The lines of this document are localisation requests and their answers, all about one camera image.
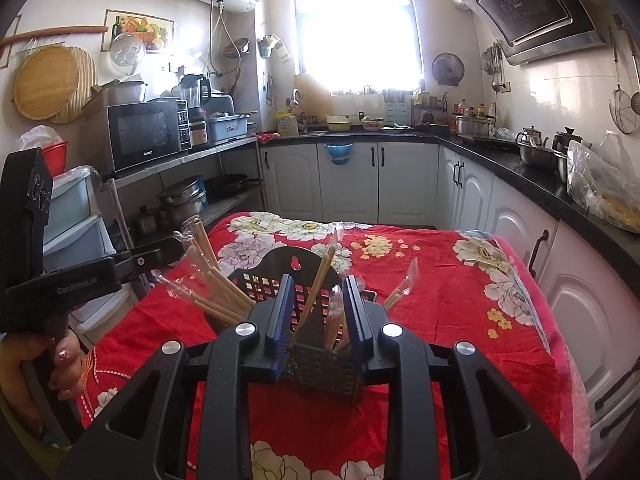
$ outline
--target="red bucket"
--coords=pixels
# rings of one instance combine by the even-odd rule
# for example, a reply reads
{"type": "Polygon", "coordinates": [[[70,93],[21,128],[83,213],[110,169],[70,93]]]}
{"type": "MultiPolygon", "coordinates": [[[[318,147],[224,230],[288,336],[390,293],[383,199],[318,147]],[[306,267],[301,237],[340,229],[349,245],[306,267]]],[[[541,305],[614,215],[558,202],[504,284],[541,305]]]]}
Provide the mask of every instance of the red bucket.
{"type": "Polygon", "coordinates": [[[63,140],[62,142],[56,142],[55,144],[50,144],[42,148],[44,162],[47,168],[49,168],[51,176],[59,176],[65,173],[66,147],[68,144],[68,140],[63,140]]]}

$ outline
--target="round wooden cutting board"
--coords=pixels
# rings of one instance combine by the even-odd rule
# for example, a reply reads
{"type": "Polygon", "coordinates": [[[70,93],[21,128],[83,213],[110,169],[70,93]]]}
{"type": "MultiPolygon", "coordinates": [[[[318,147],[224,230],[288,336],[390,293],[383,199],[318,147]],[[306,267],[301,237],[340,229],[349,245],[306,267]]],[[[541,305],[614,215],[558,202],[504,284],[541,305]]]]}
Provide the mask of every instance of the round wooden cutting board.
{"type": "Polygon", "coordinates": [[[78,88],[78,79],[78,66],[68,48],[40,48],[18,70],[15,106],[28,119],[49,119],[65,107],[78,88]]]}
{"type": "Polygon", "coordinates": [[[98,84],[94,58],[78,46],[70,46],[69,50],[78,66],[78,88],[66,103],[65,107],[62,108],[62,111],[49,119],[49,121],[54,124],[71,123],[80,117],[82,107],[87,104],[91,98],[91,87],[98,84]]]}

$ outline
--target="tablecloth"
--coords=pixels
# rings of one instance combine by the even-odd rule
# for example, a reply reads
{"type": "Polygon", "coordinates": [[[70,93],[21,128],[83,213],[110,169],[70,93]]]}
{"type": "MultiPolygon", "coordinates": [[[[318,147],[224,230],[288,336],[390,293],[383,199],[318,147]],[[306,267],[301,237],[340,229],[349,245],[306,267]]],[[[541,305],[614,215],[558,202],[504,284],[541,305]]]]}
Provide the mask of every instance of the tablecloth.
{"type": "MultiPolygon", "coordinates": [[[[548,304],[524,264],[500,238],[481,232],[408,230],[343,222],[333,266],[361,276],[382,303],[413,258],[419,279],[391,311],[392,321],[424,341],[471,341],[511,381],[584,469],[588,412],[584,387],[548,304]]],[[[209,234],[225,274],[255,267],[271,249],[294,245],[322,255],[332,224],[271,213],[231,215],[209,234]]],[[[170,276],[184,275],[182,264],[170,276]]],[[[186,346],[215,334],[202,312],[164,286],[140,301],[92,350],[78,405],[88,425],[165,341],[186,346]]],[[[302,390],[295,384],[252,384],[250,439],[254,478],[378,480],[383,477],[387,389],[364,388],[359,402],[302,390]]],[[[197,442],[202,392],[196,397],[191,442],[197,442]]],[[[442,401],[434,391],[441,478],[450,478],[442,401]]],[[[190,464],[197,464],[190,446],[190,464]]]]}

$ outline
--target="silver screw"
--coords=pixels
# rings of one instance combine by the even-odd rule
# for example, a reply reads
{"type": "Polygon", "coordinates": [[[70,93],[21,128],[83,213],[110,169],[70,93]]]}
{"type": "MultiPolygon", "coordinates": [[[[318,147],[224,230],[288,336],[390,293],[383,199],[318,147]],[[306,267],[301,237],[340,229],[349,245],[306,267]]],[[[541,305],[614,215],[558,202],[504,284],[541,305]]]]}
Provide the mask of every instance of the silver screw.
{"type": "Polygon", "coordinates": [[[255,332],[255,326],[251,323],[240,323],[236,326],[236,333],[241,336],[248,336],[255,332]]]}
{"type": "Polygon", "coordinates": [[[382,333],[384,335],[388,335],[389,337],[398,337],[402,335],[402,327],[400,325],[396,325],[395,323],[387,323],[382,327],[382,333]]]}
{"type": "Polygon", "coordinates": [[[456,345],[456,350],[462,355],[471,355],[473,352],[476,351],[476,347],[473,346],[473,344],[470,343],[469,341],[460,341],[456,345]]]}
{"type": "Polygon", "coordinates": [[[162,345],[162,353],[166,355],[172,355],[180,351],[182,345],[177,341],[167,341],[162,345]]]}

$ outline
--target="utensil basket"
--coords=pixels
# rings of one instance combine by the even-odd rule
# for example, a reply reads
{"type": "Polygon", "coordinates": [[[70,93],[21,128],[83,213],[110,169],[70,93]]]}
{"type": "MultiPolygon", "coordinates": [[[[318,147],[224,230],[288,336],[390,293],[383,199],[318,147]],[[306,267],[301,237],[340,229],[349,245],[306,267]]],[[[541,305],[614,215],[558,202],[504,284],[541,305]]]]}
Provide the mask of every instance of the utensil basket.
{"type": "MultiPolygon", "coordinates": [[[[291,328],[294,330],[321,261],[320,256],[307,249],[279,247],[269,251],[258,266],[236,269],[229,279],[252,300],[266,301],[276,297],[282,275],[291,276],[296,287],[291,315],[291,328]]],[[[300,329],[298,339],[289,348],[283,377],[312,390],[350,397],[355,402],[362,382],[356,374],[351,353],[338,354],[323,348],[329,292],[341,283],[338,273],[329,268],[315,307],[300,329]]],[[[361,296],[368,301],[376,299],[376,293],[370,290],[363,290],[361,296]]],[[[338,333],[338,341],[341,338],[342,331],[338,333]]]]}

